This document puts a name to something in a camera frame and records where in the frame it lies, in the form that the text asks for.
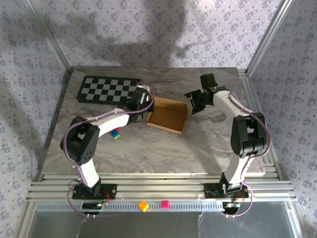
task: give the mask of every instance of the pink cube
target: pink cube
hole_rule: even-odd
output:
[[[162,209],[169,209],[169,201],[168,200],[162,201]]]

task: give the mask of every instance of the small toy block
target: small toy block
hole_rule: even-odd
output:
[[[162,201],[162,209],[169,209],[169,201],[168,200]]]
[[[120,134],[116,130],[112,130],[111,135],[114,137],[114,139],[118,139],[120,137]]]
[[[139,204],[139,208],[140,208],[143,212],[145,212],[145,211],[149,208],[149,205],[148,205],[145,201],[142,201],[142,202],[140,202],[140,204]]]

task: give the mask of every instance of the black and white checkerboard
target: black and white checkerboard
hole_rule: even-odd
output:
[[[80,103],[120,105],[131,98],[140,81],[136,78],[85,76],[77,99]]]

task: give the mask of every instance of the marble table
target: marble table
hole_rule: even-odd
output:
[[[237,68],[140,68],[83,67],[73,71],[48,149],[43,173],[74,173],[59,148],[63,135],[75,116],[95,117],[115,106],[79,103],[76,99],[85,75],[140,78],[151,84],[157,96],[185,101],[184,93],[201,89],[200,76],[215,74],[219,85],[236,92],[247,105]],[[221,174],[232,156],[231,122],[216,107],[188,115],[182,135],[133,123],[99,138],[94,163],[98,173],[210,173]],[[254,161],[250,172],[259,172],[262,160]]]

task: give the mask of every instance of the cardboard box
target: cardboard box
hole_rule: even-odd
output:
[[[147,125],[182,134],[187,114],[186,103],[155,97],[155,111],[149,114]]]

